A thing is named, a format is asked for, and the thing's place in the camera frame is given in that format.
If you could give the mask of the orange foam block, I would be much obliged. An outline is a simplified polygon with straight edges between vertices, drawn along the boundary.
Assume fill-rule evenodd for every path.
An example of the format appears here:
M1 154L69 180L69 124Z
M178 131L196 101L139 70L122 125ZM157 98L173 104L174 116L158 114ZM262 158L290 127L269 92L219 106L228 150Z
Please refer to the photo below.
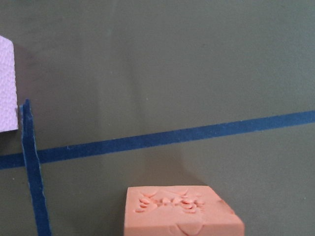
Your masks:
M125 236L243 236L245 225L209 186L137 186L126 194Z

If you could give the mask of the brown paper table cover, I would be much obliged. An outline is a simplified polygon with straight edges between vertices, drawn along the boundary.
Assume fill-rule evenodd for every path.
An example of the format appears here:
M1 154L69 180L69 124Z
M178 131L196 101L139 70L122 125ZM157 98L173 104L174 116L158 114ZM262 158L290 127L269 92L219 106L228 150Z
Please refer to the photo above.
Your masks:
M19 104L51 149L315 108L312 0L3 0ZM315 233L315 125L41 165L52 234L121 236L126 190L208 185L248 236Z

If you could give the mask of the pink foam block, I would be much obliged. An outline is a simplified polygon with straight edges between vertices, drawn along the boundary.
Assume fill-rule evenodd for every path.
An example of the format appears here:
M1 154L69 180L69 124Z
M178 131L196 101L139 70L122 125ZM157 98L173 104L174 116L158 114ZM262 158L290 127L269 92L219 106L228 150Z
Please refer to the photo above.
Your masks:
M18 129L13 43L0 37L0 131Z

